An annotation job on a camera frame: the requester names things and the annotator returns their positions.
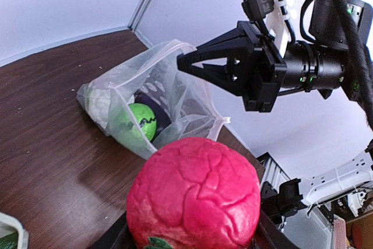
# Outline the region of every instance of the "white mesh bag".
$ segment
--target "white mesh bag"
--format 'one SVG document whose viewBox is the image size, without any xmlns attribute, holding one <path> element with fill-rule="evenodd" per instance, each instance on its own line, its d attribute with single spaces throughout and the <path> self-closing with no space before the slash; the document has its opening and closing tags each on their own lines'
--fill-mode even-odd
<svg viewBox="0 0 373 249">
<path fill-rule="evenodd" d="M 224 118 L 215 110 L 209 85 L 177 69 L 177 55 L 195 50 L 178 40 L 158 44 L 84 84 L 77 99 L 106 135 L 144 159 L 182 138 L 216 140 Z M 152 143 L 129 108 L 138 90 L 158 103 L 171 120 Z M 114 120 L 119 113 L 132 125 L 118 128 Z"/>
</svg>

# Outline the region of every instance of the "black squiggle pattern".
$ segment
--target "black squiggle pattern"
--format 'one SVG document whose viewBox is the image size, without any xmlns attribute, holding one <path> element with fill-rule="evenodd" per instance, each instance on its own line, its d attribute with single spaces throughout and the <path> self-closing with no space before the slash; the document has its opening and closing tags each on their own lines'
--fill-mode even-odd
<svg viewBox="0 0 373 249">
<path fill-rule="evenodd" d="M 140 127 L 142 128 L 145 124 L 151 124 L 152 122 L 155 122 L 156 121 L 156 118 L 151 118 L 149 120 L 147 120 L 146 118 L 142 119 L 139 123 Z"/>
</svg>

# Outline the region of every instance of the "red ball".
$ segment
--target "red ball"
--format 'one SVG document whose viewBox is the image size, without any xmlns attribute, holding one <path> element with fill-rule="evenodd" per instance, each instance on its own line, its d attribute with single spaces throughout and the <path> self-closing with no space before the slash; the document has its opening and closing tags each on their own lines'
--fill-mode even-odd
<svg viewBox="0 0 373 249">
<path fill-rule="evenodd" d="M 155 153 L 127 199 L 127 221 L 138 248 L 149 237 L 175 249 L 249 246 L 259 221 L 255 168 L 236 151 L 205 138 L 176 141 Z"/>
</svg>

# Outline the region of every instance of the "cable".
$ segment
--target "cable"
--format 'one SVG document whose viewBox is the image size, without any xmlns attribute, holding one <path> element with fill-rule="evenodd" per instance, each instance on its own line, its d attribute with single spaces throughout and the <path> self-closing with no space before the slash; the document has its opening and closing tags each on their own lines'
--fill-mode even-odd
<svg viewBox="0 0 373 249">
<path fill-rule="evenodd" d="M 333 4 L 338 12 L 342 29 L 346 35 L 347 45 L 350 51 L 350 58 L 354 60 L 354 71 L 360 85 L 361 99 L 367 120 L 371 129 L 373 129 L 373 85 L 371 79 L 372 69 L 370 62 L 367 61 L 364 52 L 364 46 L 357 33 L 357 26 L 349 15 L 346 7 L 346 0 L 333 0 Z"/>
<path fill-rule="evenodd" d="M 304 91 L 304 89 L 302 87 L 296 87 L 295 89 L 284 90 L 282 92 L 279 92 L 278 96 L 287 96 L 288 94 L 300 93 L 300 92 L 303 92 L 303 91 Z"/>
<path fill-rule="evenodd" d="M 267 28 L 267 25 L 265 24 L 264 20 L 259 20 L 256 22 L 258 29 L 264 34 L 269 35 L 269 30 Z"/>
<path fill-rule="evenodd" d="M 373 188 L 368 188 L 368 187 L 358 187 L 358 189 L 365 189 L 365 190 L 373 191 Z"/>
<path fill-rule="evenodd" d="M 300 17 L 300 32 L 301 32 L 301 35 L 302 35 L 304 40 L 307 40 L 310 43 L 314 43 L 314 42 L 316 42 L 316 40 L 313 39 L 311 36 L 309 36 L 307 34 L 307 32 L 305 32 L 304 16 L 305 16 L 305 13 L 307 12 L 308 7 L 311 5 L 311 3 L 313 3 L 313 1 L 314 0 L 305 0 L 305 2 L 302 5 L 302 8 L 301 8 L 301 17 Z"/>
<path fill-rule="evenodd" d="M 282 12 L 283 16 L 288 15 L 286 5 L 281 6 L 281 12 Z M 295 37 L 295 32 L 294 32 L 293 25 L 291 24 L 290 19 L 286 19 L 284 21 L 285 21 L 286 27 L 287 27 L 287 29 L 290 33 L 290 37 L 291 37 L 290 44 L 294 44 L 295 41 L 296 41 L 296 37 Z"/>
</svg>

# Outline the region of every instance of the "dark wood surface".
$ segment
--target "dark wood surface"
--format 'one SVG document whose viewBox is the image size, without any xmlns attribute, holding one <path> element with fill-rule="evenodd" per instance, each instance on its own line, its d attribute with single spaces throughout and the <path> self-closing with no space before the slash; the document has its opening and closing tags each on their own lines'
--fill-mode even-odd
<svg viewBox="0 0 373 249">
<path fill-rule="evenodd" d="M 105 137 L 75 97 L 83 83 L 144 51 L 129 31 L 63 45 L 0 68 L 0 212 L 30 248 L 86 248 L 124 212 L 144 160 Z M 219 141 L 262 166 L 223 128 Z"/>
</svg>

